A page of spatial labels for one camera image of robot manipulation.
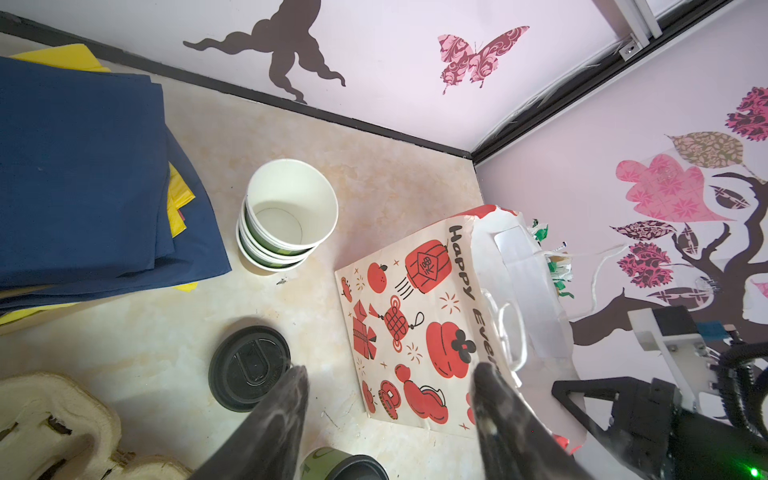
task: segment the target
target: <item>butterfly sticker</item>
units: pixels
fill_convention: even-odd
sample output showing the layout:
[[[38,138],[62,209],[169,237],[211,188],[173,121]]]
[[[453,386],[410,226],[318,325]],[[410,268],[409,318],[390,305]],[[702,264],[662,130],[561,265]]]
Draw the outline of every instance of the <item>butterfly sticker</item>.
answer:
[[[529,27],[517,27],[497,37],[483,47],[478,53],[463,38],[456,35],[440,35],[440,58],[449,65],[442,71],[440,78],[445,82],[445,90],[450,85],[457,85],[469,72],[470,81],[480,82],[480,88],[485,78],[498,68],[498,58],[507,53]]]

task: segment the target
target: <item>white paper bowl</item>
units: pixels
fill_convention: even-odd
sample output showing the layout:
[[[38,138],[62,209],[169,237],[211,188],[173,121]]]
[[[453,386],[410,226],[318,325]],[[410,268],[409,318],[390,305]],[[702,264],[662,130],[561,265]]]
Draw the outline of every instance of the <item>white paper bowl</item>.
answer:
[[[304,260],[317,248],[317,247],[312,247],[307,251],[305,251],[304,253],[299,253],[297,255],[282,255],[280,253],[271,252],[268,249],[264,248],[264,246],[262,246],[261,243],[259,243],[253,237],[254,225],[248,219],[248,214],[246,213],[246,208],[245,208],[245,202],[243,202],[243,206],[240,208],[239,225],[240,225],[240,232],[243,234],[243,240],[245,242],[245,244],[243,245],[244,247],[248,249],[259,250],[261,253],[263,253],[270,259],[283,260],[285,262],[284,264],[295,263],[295,262],[298,262],[299,260]]]
[[[291,158],[262,165],[248,183],[246,209],[254,239],[294,256],[320,245],[336,228],[339,201],[315,167]]]
[[[250,255],[250,253],[248,253],[248,251],[243,246],[243,240],[240,238],[240,235],[241,235],[241,233],[240,233],[240,222],[238,222],[237,227],[235,227],[235,240],[237,241],[237,248],[240,249],[240,252],[243,254],[243,257],[245,257],[246,260],[251,262],[253,264],[253,266],[256,267],[257,269],[263,270],[265,272],[270,272],[270,273],[286,272],[287,270],[293,270],[294,268],[296,268],[299,265],[301,265],[302,263],[304,263],[304,260],[306,260],[306,258],[305,258],[304,260],[299,260],[298,262],[294,263],[293,265],[285,266],[285,267],[282,267],[282,268],[263,265],[262,263],[259,263],[258,261],[256,261]]]

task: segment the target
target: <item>brown branch silhouette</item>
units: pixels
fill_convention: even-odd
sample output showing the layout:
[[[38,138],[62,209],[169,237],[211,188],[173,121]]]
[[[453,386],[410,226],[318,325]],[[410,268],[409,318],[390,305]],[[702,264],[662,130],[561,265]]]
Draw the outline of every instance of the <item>brown branch silhouette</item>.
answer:
[[[723,224],[723,233],[701,250],[701,256],[698,259],[684,252],[678,243],[677,235],[673,234],[672,241],[680,255],[715,282],[712,303],[690,314],[697,323],[732,323],[739,330],[741,337],[749,343],[766,342],[768,341],[768,325],[750,322],[743,316],[747,280],[757,273],[768,273],[768,261],[750,263],[763,247],[765,240],[760,222],[763,221],[768,211],[768,184],[762,184],[753,177],[731,172],[714,176],[737,178],[747,182],[755,194],[757,207],[749,219],[744,222],[749,244],[744,250],[733,256],[722,270],[712,262],[710,257],[730,237],[730,227],[727,223]],[[574,343],[576,345],[592,345],[610,335],[615,329],[629,330],[631,326],[627,312],[643,308],[659,308],[660,306],[658,303],[626,297],[622,290],[621,295],[616,296],[600,312],[571,323]],[[710,346],[718,351],[727,349],[727,345],[723,342],[715,342]]]
[[[198,43],[184,41],[184,45],[195,50],[207,48],[221,50],[228,55],[236,55],[244,50],[272,53],[270,80],[278,88],[296,96],[296,101],[306,104],[304,93],[294,88],[287,77],[288,72],[299,57],[299,66],[304,70],[317,73],[320,78],[341,81],[346,86],[344,77],[326,65],[317,40],[310,35],[310,27],[320,12],[320,0],[283,0],[275,15],[267,20],[259,20],[250,34],[233,31],[223,41],[204,38]]]

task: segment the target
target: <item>floor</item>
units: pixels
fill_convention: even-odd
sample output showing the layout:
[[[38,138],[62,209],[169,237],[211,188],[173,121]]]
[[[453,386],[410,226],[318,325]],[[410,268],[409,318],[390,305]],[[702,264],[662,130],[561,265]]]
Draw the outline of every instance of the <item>floor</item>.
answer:
[[[0,55],[38,48],[0,34]],[[0,377],[35,370],[69,375],[120,415],[124,449],[197,468],[246,415],[224,409],[210,394],[211,355],[229,333],[263,323],[286,337],[293,361],[310,375],[301,457],[330,445],[377,458],[390,478],[482,478],[475,440],[367,418],[333,277],[341,266],[482,204],[471,162],[152,79],[163,85],[166,123],[210,195],[233,271],[191,293],[153,290],[41,313],[39,325],[0,337]],[[339,222],[299,269],[257,276],[235,243],[238,208],[250,175],[282,157],[306,161],[328,177]]]

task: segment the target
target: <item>black cup lid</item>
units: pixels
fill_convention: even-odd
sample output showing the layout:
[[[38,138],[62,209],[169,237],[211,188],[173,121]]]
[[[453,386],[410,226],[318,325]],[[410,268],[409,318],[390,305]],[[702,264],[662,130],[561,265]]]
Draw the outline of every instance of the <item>black cup lid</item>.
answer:
[[[389,480],[389,476],[374,458],[353,455],[341,461],[326,480]]]
[[[214,398],[235,412],[249,412],[290,368],[288,343],[275,329],[249,326],[230,335],[210,361]]]

